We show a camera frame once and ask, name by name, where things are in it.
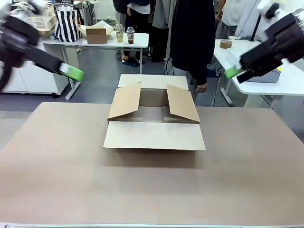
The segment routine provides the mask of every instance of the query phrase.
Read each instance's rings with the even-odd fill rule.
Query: tote bag
[[[63,42],[75,42],[80,39],[81,34],[78,30],[80,17],[77,10],[70,6],[55,8],[57,23],[55,26],[55,37]]]

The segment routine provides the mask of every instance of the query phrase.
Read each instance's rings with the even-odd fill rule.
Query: brown packing tape
[[[219,44],[220,48],[227,49],[232,47],[232,42],[230,40],[222,40]]]

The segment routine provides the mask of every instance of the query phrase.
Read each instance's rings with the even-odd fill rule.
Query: plastic crate
[[[51,31],[57,22],[53,6],[48,7],[42,17],[30,17],[29,19],[29,23],[39,31]]]

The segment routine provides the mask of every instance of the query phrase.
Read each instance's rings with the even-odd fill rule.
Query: cabinet door
[[[28,92],[58,93],[52,73],[39,68],[31,61],[26,61],[19,70]]]
[[[4,88],[6,92],[26,92],[27,88],[24,85],[19,69],[13,68],[9,83]]]

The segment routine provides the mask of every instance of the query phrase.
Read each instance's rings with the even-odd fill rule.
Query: person's hand
[[[201,86],[198,85],[198,88],[196,89],[195,92],[202,94],[202,93],[206,92],[206,90],[207,90],[207,83],[204,85],[201,85]]]
[[[223,11],[218,12],[218,21],[222,20],[222,16],[223,16]]]
[[[131,8],[130,7],[127,8],[127,14],[128,14],[129,17],[131,16]]]

